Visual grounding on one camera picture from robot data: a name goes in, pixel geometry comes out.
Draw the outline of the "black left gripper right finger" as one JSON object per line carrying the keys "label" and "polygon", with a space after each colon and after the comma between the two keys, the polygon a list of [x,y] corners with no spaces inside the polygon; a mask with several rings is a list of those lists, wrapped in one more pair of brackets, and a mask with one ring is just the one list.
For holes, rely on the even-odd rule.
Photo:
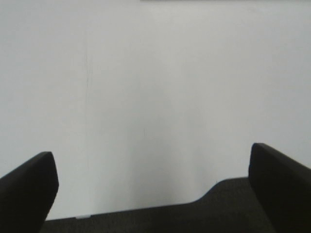
{"label": "black left gripper right finger", "polygon": [[264,144],[251,148],[248,179],[277,233],[311,231],[311,170]]}

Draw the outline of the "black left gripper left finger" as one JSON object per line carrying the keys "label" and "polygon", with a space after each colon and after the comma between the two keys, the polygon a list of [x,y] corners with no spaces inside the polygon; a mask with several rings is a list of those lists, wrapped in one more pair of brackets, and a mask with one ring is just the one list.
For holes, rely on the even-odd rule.
{"label": "black left gripper left finger", "polygon": [[41,152],[0,179],[0,231],[38,233],[59,188],[51,152]]}

